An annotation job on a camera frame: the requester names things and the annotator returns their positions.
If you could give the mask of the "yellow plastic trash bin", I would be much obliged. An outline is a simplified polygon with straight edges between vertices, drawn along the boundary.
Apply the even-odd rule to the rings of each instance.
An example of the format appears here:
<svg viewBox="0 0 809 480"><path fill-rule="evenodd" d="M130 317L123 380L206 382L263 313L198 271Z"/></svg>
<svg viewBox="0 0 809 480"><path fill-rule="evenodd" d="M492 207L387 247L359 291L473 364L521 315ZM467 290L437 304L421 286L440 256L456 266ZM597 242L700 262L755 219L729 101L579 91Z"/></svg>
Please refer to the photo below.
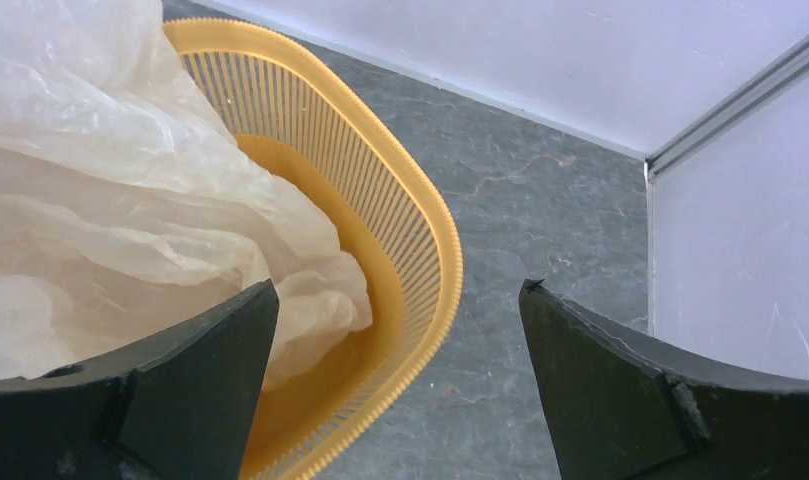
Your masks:
<svg viewBox="0 0 809 480"><path fill-rule="evenodd" d="M309 479L442 345L462 290L459 235L420 166L309 50L235 20L174 20L164 31L239 147L325 212L368 283L372 325L259 398L242 477Z"/></svg>

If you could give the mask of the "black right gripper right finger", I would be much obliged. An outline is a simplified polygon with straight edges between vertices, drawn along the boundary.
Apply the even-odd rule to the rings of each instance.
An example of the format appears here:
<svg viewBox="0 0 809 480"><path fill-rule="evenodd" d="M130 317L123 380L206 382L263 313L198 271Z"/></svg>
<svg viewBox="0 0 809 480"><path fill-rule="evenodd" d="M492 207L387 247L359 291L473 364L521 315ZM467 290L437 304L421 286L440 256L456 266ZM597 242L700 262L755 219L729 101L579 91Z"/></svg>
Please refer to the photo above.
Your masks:
<svg viewBox="0 0 809 480"><path fill-rule="evenodd" d="M519 309L565 479L809 479L809 381L660 341L526 280Z"/></svg>

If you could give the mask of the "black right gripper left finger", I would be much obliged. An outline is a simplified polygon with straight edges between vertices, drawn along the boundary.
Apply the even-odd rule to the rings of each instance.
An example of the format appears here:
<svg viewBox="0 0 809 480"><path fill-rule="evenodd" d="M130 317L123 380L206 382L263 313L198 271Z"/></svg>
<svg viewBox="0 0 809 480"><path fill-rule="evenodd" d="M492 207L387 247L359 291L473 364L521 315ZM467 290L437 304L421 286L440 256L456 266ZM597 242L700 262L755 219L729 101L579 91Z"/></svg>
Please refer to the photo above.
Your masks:
<svg viewBox="0 0 809 480"><path fill-rule="evenodd" d="M279 311L270 282L109 353L0 381L0 479L235 479Z"/></svg>

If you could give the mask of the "translucent white trash bag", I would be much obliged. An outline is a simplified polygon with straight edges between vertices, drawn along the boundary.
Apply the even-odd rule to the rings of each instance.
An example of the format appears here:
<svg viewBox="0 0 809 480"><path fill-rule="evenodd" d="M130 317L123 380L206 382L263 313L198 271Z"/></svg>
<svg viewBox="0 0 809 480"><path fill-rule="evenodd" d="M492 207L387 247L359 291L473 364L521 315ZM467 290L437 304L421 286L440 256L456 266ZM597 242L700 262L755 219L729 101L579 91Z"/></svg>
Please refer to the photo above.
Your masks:
<svg viewBox="0 0 809 480"><path fill-rule="evenodd" d="M372 322L334 225L238 148L162 23L158 1L0 1L0 380L266 280L266 388Z"/></svg>

